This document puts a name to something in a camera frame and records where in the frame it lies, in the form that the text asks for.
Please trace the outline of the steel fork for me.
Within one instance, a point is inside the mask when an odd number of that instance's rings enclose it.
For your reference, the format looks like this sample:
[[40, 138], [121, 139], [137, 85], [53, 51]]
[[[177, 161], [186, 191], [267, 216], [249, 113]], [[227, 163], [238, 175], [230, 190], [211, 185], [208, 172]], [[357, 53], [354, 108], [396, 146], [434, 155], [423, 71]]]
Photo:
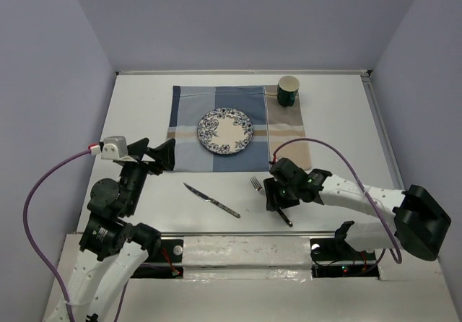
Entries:
[[[250, 182], [253, 186], [253, 188], [262, 196], [266, 195], [266, 192], [263, 188], [263, 186], [260, 184], [256, 176], [252, 176], [250, 178]], [[293, 223], [289, 220], [289, 218], [286, 216], [286, 214], [281, 210], [277, 209], [276, 212], [279, 214], [279, 216], [284, 220], [284, 222], [289, 226], [293, 227]]]

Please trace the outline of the steel table knife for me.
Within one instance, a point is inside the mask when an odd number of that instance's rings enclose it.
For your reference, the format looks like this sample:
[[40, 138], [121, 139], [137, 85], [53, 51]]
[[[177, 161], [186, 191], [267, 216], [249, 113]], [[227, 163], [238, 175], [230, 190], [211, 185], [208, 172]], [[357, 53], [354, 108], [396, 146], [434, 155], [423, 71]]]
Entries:
[[200, 192], [199, 190], [195, 189], [194, 187], [188, 185], [187, 183], [183, 184], [191, 193], [199, 197], [200, 199], [204, 200], [205, 202], [208, 202], [210, 204], [213, 204], [220, 208], [221, 210], [227, 212], [228, 214], [232, 215], [235, 218], [241, 218], [241, 215], [234, 211], [233, 209], [229, 208], [228, 206], [225, 206], [223, 203], [217, 201], [216, 199], [213, 199], [209, 196], [207, 196], [205, 193]]

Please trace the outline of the blue beige plaid cloth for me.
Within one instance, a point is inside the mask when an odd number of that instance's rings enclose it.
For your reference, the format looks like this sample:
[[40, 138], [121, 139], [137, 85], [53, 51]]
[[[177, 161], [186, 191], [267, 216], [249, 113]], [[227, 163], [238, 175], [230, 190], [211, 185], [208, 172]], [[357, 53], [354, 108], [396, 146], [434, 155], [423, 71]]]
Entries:
[[[273, 153], [291, 159], [299, 167], [311, 167], [309, 144], [300, 99], [282, 107], [277, 87], [174, 86], [167, 135], [176, 140], [175, 167], [179, 173], [264, 172]], [[197, 134], [199, 121], [211, 110], [234, 108], [253, 124], [253, 137], [241, 151], [221, 155], [209, 151]]]

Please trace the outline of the blue floral plate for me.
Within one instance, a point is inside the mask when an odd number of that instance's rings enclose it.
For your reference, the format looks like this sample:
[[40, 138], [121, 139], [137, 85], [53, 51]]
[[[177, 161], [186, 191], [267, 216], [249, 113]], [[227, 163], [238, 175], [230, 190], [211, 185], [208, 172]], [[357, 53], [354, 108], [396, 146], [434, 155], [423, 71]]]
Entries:
[[241, 110], [217, 108], [206, 113], [198, 123], [199, 142], [217, 155], [243, 151], [253, 138], [253, 123]]

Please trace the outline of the dark green mug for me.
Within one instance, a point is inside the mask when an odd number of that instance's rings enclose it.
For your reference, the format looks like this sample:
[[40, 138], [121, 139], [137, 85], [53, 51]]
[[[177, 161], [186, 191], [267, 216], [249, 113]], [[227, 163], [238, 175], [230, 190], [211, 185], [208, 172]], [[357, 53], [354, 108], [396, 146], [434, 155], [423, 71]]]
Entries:
[[283, 107], [295, 104], [295, 98], [300, 88], [299, 80], [294, 76], [283, 76], [277, 85], [277, 101]]

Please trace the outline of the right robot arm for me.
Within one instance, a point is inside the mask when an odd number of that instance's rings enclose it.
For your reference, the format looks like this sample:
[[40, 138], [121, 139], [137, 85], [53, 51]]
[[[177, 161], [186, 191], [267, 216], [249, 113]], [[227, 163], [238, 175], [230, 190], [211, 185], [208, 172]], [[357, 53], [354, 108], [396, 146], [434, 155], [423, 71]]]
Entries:
[[335, 232], [332, 249], [339, 258], [376, 249], [404, 250], [424, 261], [437, 259], [451, 218], [423, 187], [391, 190], [364, 186], [327, 170], [309, 172], [282, 158], [263, 182], [266, 209], [280, 212], [301, 202], [350, 209], [376, 223], [346, 221]]

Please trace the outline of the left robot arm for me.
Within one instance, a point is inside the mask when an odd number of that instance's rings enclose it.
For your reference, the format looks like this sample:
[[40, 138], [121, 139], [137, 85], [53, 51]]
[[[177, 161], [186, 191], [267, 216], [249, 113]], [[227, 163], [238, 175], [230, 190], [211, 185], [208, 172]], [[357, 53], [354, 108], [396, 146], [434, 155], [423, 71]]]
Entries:
[[103, 321], [133, 273], [160, 252], [160, 231], [125, 219], [134, 215], [147, 176], [175, 167], [175, 140], [151, 148], [148, 138], [127, 144], [124, 136], [109, 136], [88, 150], [117, 163], [121, 172], [117, 180], [101, 179], [90, 190], [77, 259], [49, 321]]

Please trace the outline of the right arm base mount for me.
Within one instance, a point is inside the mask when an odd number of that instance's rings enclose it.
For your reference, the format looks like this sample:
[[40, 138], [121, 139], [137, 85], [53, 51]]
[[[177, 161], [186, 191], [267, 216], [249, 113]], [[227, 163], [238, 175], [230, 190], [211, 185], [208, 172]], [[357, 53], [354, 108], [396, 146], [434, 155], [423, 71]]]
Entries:
[[358, 252], [340, 240], [315, 238], [311, 240], [310, 255], [314, 279], [380, 277], [374, 253]]

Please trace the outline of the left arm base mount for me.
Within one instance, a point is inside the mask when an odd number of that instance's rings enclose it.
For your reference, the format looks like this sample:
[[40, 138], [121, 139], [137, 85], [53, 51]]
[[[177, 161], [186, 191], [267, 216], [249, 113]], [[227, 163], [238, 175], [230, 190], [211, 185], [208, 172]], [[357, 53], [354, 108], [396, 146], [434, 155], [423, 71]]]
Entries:
[[160, 249], [149, 255], [131, 275], [132, 279], [182, 279], [184, 239], [162, 239]]

